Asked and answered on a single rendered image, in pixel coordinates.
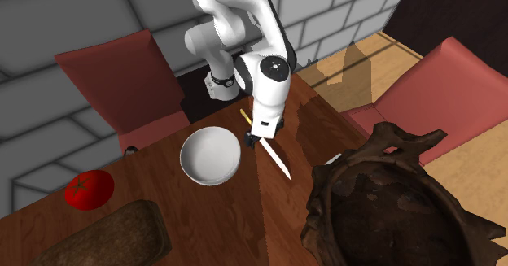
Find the white bowl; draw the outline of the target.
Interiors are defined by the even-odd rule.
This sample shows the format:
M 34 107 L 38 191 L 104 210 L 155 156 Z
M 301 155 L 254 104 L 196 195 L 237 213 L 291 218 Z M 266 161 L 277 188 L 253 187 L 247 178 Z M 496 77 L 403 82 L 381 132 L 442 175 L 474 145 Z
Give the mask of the white bowl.
M 220 185 L 238 170 L 241 147 L 228 129 L 209 126 L 192 133 L 180 151 L 183 172 L 200 185 Z

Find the brown bread loaf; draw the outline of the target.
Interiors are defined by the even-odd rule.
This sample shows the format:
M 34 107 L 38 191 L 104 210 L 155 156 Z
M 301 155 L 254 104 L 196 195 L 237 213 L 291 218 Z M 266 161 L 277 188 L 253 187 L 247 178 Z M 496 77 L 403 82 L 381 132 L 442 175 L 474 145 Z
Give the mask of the brown bread loaf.
M 152 266 L 171 250 L 158 205 L 140 199 L 53 245 L 28 266 Z

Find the red chair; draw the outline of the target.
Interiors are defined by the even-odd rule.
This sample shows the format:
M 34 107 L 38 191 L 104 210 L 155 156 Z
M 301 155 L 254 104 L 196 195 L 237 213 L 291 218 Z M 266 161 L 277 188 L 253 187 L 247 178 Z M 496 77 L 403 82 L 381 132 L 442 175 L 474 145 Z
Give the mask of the red chair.
M 122 151 L 141 150 L 190 124 L 182 87 L 147 29 L 55 61 L 117 132 Z
M 508 78 L 449 37 L 375 102 L 341 115 L 364 137 L 381 121 L 414 135 L 443 130 L 447 136 L 420 155 L 425 165 L 508 120 Z

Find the brown wooden table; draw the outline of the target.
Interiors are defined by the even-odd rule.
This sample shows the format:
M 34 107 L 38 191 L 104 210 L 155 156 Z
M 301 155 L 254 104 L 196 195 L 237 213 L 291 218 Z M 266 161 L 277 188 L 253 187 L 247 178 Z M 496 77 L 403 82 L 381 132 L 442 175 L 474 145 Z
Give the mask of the brown wooden table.
M 74 209 L 57 191 L 0 219 L 0 266 L 29 266 L 49 247 L 139 199 L 159 206 L 172 244 L 157 266 L 316 266 L 300 241 L 312 168 L 365 138 L 294 75 L 285 124 L 274 139 L 289 174 L 261 146 L 243 146 L 239 169 L 227 182 L 193 182 L 179 161 L 184 141 L 208 126 L 242 137 L 250 109 L 244 98 L 109 165 L 115 190 L 96 210 Z

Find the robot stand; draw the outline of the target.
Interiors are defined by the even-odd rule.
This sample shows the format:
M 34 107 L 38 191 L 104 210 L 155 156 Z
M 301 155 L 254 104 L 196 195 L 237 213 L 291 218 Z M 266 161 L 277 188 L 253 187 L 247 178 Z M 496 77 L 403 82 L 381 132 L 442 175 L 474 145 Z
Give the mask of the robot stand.
M 192 124 L 246 97 L 246 94 L 240 91 L 239 95 L 230 101 L 211 99 L 204 84 L 209 71 L 209 66 L 205 65 L 177 77 L 185 94 L 181 107 Z

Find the dark brown spiky bowl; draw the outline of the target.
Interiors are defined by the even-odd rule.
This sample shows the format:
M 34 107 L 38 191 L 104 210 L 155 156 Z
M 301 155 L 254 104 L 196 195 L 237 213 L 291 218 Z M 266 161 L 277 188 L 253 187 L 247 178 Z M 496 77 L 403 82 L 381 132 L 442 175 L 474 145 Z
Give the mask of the dark brown spiky bowl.
M 504 227 L 468 212 L 419 163 L 446 134 L 377 123 L 366 143 L 312 171 L 300 235 L 319 266 L 496 266 Z

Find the yellow-handled white knife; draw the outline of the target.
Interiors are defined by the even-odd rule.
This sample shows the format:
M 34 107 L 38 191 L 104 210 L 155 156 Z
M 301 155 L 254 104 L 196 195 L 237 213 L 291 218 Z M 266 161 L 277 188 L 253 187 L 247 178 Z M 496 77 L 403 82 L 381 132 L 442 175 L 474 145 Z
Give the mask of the yellow-handled white knife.
M 287 168 L 287 166 L 284 164 L 284 162 L 280 159 L 280 157 L 276 154 L 274 149 L 269 145 L 269 143 L 261 137 L 259 140 L 259 143 L 265 148 L 267 153 L 270 155 L 270 157 L 273 159 L 273 161 L 278 165 L 278 167 L 282 170 L 282 172 L 285 174 L 285 176 L 291 180 L 291 174 Z

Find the red tomato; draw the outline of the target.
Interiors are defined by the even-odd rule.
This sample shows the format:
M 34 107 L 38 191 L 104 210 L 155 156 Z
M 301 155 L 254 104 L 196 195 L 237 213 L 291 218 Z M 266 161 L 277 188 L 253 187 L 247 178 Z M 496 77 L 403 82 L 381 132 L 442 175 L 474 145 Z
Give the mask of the red tomato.
M 65 188 L 65 201 L 78 210 L 89 211 L 101 207 L 112 196 L 113 177 L 103 170 L 89 170 L 74 177 Z

